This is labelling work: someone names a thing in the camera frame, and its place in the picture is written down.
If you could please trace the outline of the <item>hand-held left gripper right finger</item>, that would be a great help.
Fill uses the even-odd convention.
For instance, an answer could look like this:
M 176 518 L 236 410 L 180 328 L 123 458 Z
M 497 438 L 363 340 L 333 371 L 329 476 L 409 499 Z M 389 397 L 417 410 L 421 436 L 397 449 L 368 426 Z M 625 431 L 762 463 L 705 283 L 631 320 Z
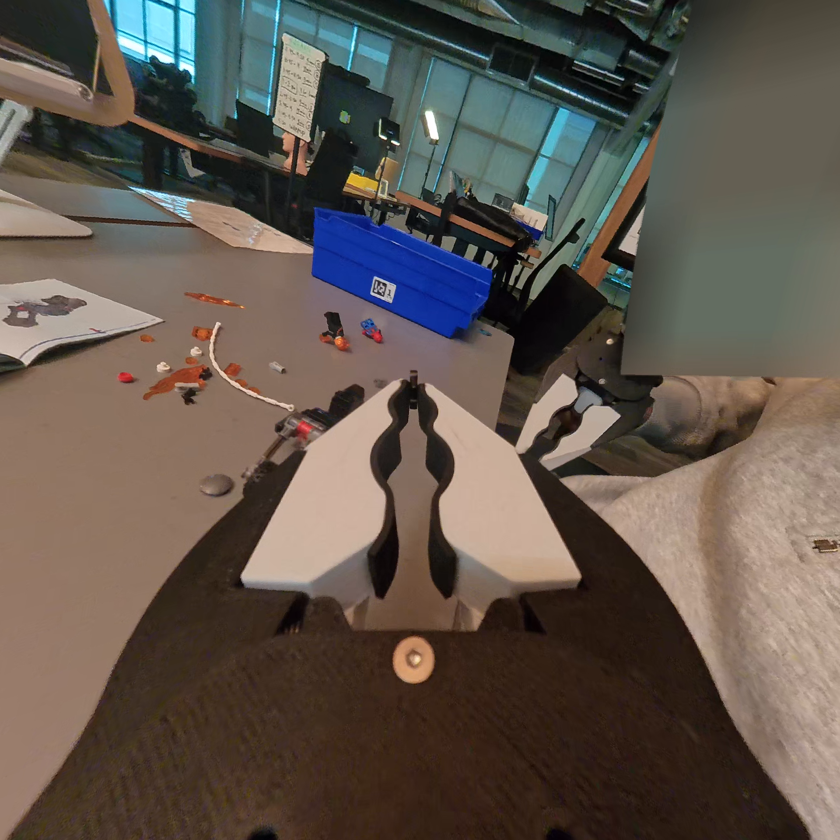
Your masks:
M 425 465 L 437 488 L 427 555 L 455 604 L 454 629 L 477 629 L 493 602 L 572 590 L 581 572 L 514 447 L 430 384 L 417 387 Z

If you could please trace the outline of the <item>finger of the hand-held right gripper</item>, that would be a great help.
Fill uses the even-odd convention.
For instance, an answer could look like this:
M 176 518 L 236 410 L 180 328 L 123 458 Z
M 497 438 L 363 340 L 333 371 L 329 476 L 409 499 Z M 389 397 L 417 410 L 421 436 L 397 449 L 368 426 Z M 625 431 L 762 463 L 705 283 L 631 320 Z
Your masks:
M 556 418 L 565 410 L 573 408 L 580 396 L 580 387 L 567 374 L 562 374 L 531 407 L 523 425 L 515 450 L 518 455 L 530 453 L 533 456 L 581 456 L 580 444 L 564 444 L 562 438 L 570 433 L 553 436 L 560 428 Z
M 553 470 L 586 455 L 619 419 L 621 415 L 611 406 L 592 405 L 581 413 L 564 408 L 553 418 L 556 428 L 549 435 L 549 447 L 539 457 L 540 464 Z

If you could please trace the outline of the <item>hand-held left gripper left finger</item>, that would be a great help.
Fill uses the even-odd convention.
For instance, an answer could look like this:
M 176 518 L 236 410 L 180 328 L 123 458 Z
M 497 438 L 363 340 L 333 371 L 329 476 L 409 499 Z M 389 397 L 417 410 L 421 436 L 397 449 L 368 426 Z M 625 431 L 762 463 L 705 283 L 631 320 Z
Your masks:
M 244 587 L 385 598 L 399 554 L 388 480 L 402 460 L 410 408 L 411 382 L 393 381 L 301 451 L 241 573 Z

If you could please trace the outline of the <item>black lego motorcycle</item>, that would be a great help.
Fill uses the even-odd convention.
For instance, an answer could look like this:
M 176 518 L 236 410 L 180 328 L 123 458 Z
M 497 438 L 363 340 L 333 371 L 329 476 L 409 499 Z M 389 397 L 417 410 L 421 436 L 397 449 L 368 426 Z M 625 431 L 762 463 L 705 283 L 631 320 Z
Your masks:
M 364 401 L 362 385 L 352 384 L 333 394 L 328 409 L 294 411 L 275 425 L 275 436 L 257 461 L 242 475 L 246 485 L 260 481 L 277 467 L 274 456 L 285 445 L 303 450 L 350 415 Z

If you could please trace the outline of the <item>blue plastic bin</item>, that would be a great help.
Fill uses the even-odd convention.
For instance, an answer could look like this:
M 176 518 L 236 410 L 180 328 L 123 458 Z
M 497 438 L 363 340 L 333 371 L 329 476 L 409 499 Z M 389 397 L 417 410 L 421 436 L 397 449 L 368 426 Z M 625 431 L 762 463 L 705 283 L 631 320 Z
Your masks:
M 489 268 L 358 214 L 314 210 L 312 275 L 446 338 L 467 330 L 489 295 Z

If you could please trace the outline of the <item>instruction booklet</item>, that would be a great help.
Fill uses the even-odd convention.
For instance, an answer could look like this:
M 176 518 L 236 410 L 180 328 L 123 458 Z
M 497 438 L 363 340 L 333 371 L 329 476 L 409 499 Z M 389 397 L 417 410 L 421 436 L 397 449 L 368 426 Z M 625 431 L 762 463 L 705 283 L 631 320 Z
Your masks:
M 153 327 L 163 319 L 61 280 L 1 286 L 1 372 L 30 366 L 41 354 Z

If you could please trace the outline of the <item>orange lego flame piece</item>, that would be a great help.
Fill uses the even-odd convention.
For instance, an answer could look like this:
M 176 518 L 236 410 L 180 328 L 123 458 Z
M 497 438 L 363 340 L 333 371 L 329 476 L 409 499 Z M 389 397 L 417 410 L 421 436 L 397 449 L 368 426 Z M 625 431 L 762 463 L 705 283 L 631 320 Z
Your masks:
M 152 384 L 143 394 L 143 400 L 148 402 L 156 396 L 162 396 L 167 393 L 181 393 L 184 391 L 200 392 L 205 387 L 203 374 L 205 366 L 187 366 L 185 368 L 176 370 L 161 378 L 156 383 Z

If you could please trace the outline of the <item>black office chair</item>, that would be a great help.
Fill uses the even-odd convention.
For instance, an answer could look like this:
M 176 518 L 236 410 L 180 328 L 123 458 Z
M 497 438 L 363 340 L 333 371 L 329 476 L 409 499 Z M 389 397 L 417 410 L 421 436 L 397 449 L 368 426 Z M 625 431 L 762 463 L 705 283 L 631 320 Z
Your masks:
M 507 327 L 513 338 L 511 367 L 535 375 L 555 361 L 591 321 L 608 307 L 607 299 L 570 266 L 560 265 L 534 298 L 531 289 L 541 270 L 568 244 L 580 240 L 580 218 L 569 233 L 530 272 L 519 297 L 495 281 L 482 312 Z
M 304 180 L 299 220 L 311 226 L 317 208 L 341 211 L 343 190 L 358 158 L 359 148 L 345 132 L 326 129 Z

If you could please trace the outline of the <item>wooden desk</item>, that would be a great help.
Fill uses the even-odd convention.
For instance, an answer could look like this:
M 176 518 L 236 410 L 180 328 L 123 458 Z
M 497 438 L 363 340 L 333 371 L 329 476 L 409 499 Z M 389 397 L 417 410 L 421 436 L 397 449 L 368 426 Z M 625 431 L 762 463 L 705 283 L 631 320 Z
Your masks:
M 236 192 L 262 194 L 265 187 L 273 186 L 277 180 L 286 182 L 290 176 L 280 161 L 225 140 L 193 137 L 136 114 L 124 127 L 141 141 L 142 184 L 154 190 L 164 186 L 165 164 L 171 151 L 177 160 L 181 152 L 188 152 L 194 170 Z
M 476 248 L 475 261 L 478 261 L 480 254 L 499 257 L 510 250 L 513 250 L 515 260 L 535 261 L 543 256 L 542 251 L 534 245 L 517 251 L 516 239 L 461 216 L 446 213 L 442 206 L 422 198 L 401 191 L 397 191 L 392 198 L 406 210 L 405 226 L 409 233 L 420 234 L 435 245 L 441 245 L 445 238 L 452 238 L 455 241 L 453 252 L 459 256 L 465 256 L 469 247 Z

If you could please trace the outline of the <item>person's grey sweater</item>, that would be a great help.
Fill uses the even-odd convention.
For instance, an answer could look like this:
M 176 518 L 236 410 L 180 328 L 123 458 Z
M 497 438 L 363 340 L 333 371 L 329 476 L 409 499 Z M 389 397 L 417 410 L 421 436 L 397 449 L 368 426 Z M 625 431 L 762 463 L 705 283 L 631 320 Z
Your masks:
M 750 436 L 563 483 L 645 562 L 812 838 L 839 834 L 839 382 L 774 379 Z

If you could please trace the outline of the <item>printed paper sheet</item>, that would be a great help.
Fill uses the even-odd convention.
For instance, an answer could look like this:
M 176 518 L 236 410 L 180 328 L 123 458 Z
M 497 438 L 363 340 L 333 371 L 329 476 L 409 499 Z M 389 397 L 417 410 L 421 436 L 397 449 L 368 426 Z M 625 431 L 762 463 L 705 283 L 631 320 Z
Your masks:
M 232 206 L 132 186 L 130 190 L 168 214 L 241 249 L 311 256 L 313 248 Z

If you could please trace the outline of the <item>white laptop stand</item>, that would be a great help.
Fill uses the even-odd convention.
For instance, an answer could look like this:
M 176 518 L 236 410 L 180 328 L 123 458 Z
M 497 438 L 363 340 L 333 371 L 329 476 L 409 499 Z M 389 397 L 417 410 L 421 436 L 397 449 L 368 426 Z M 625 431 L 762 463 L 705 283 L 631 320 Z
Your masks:
M 88 85 L 72 70 L 32 49 L 1 38 L 1 162 L 35 109 L 78 110 L 93 102 Z M 89 227 L 7 191 L 1 191 L 2 238 L 88 238 Z

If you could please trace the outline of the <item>wooden post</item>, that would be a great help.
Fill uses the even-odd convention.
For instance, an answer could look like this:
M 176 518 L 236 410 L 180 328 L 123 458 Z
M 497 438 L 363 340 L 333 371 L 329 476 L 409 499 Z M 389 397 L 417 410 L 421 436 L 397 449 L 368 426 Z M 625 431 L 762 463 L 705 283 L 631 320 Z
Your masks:
M 598 287 L 604 280 L 607 269 L 611 265 L 605 257 L 606 251 L 648 182 L 661 128 L 662 126 L 659 125 L 654 131 L 646 150 L 614 202 L 611 212 L 592 241 L 577 271 L 581 278 L 592 287 Z

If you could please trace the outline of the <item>metal ceiling duct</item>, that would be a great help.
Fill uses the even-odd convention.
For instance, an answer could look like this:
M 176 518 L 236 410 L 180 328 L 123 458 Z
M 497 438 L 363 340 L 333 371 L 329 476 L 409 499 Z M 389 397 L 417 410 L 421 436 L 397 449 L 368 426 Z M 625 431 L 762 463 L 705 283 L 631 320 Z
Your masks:
M 688 1 L 478 2 L 502 33 L 562 56 L 575 79 L 638 100 L 673 72 Z

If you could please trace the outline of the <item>white wall chart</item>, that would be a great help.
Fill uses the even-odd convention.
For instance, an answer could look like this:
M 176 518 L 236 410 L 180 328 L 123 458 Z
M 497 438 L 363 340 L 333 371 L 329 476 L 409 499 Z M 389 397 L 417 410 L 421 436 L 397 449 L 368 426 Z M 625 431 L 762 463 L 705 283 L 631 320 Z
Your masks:
M 284 33 L 280 41 L 280 68 L 271 119 L 281 132 L 309 143 L 327 55 L 293 35 Z

